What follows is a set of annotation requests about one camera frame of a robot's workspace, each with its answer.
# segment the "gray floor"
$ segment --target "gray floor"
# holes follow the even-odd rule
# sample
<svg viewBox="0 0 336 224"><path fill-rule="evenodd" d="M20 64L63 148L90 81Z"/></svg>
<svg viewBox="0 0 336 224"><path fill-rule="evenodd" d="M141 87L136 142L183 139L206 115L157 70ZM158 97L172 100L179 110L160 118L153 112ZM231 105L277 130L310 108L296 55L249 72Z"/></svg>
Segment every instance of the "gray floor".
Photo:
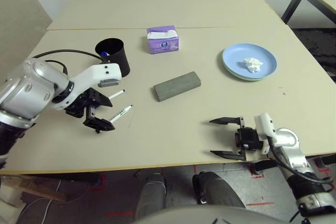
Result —
<svg viewBox="0 0 336 224"><path fill-rule="evenodd" d="M192 188L192 176L200 171L214 171L224 178L242 199L247 209L261 212L275 218L288 221L297 211L295 199L278 167L264 171L255 176L249 171L248 164L211 164L187 165L143 170L122 170L102 173L106 177L105 185L98 191L87 191L88 185L79 182L62 182L59 191L69 194L69 199L76 199L68 204L52 203L45 224L103 224L131 223L136 203L147 176L160 172L166 181L166 207L195 205L196 200ZM335 165L328 171L336 178ZM56 188L58 181L45 181ZM38 197L24 194L22 199L29 203ZM48 201L40 200L27 209L20 218L19 224L40 223ZM300 223L298 216L293 223Z"/></svg>
<svg viewBox="0 0 336 224"><path fill-rule="evenodd" d="M293 32L336 82L336 29L293 29Z"/></svg>

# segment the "white marker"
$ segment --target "white marker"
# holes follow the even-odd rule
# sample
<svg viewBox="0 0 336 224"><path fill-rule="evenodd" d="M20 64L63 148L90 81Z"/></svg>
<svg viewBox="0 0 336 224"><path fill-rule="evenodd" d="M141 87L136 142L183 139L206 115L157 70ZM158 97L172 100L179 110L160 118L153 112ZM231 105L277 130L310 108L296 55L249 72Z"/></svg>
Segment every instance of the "white marker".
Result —
<svg viewBox="0 0 336 224"><path fill-rule="evenodd" d="M111 123L114 123L116 120L118 120L120 117L122 117L124 114L126 114L126 112L128 112L133 105L126 107L125 109L123 109L122 111L120 111L118 114L116 114L114 117L112 117L112 119L110 120Z"/></svg>
<svg viewBox="0 0 336 224"><path fill-rule="evenodd" d="M124 92L125 92L125 89L120 90L119 92L117 92L117 93L111 95L111 96L109 97L109 99L111 100L111 99L117 97L118 95L120 95L120 94L122 94L122 93L124 93Z"/></svg>

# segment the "white tissue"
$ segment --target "white tissue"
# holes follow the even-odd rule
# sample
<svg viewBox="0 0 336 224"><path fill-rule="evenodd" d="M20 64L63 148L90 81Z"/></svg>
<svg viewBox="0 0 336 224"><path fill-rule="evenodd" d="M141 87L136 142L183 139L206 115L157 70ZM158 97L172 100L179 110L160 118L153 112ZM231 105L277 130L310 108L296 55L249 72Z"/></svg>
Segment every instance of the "white tissue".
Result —
<svg viewBox="0 0 336 224"><path fill-rule="evenodd" d="M248 71L250 71L251 73L259 72L260 66L264 64L256 58L246 58L244 59L244 62L246 64Z"/></svg>
<svg viewBox="0 0 336 224"><path fill-rule="evenodd" d="M151 31L147 34L147 39L170 39L177 37L175 30L168 30L166 32Z"/></svg>

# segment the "purple tissue box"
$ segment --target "purple tissue box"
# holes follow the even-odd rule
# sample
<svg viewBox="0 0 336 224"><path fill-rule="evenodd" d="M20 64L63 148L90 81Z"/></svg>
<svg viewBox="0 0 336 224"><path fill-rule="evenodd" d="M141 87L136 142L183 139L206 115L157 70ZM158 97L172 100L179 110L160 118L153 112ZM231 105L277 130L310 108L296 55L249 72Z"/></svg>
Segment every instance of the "purple tissue box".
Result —
<svg viewBox="0 0 336 224"><path fill-rule="evenodd" d="M153 34L151 34L151 38L149 38L150 32L157 32L157 33L166 33L170 30L168 34L162 34L160 36L159 34L155 34L155 37L153 38ZM149 49L152 54L158 54L160 52L170 52L170 51L178 51L178 43L179 43L179 37L177 36L177 33L174 36L174 32L171 30L174 30L176 32L176 29L174 26L160 26L160 27L151 27L147 28L147 39L149 44Z"/></svg>

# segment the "stacked plates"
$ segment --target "stacked plates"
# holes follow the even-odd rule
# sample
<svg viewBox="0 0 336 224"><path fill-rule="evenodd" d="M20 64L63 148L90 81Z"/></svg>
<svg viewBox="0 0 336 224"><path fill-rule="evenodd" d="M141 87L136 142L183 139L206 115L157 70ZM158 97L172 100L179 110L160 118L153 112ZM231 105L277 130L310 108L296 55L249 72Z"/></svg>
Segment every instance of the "stacked plates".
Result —
<svg viewBox="0 0 336 224"><path fill-rule="evenodd" d="M260 71L251 73L244 63L246 58L256 58L264 63L260 66ZM234 44L226 48L223 51L223 63L231 74L247 81L262 80L277 69L277 60L271 52L261 46L248 43Z"/></svg>

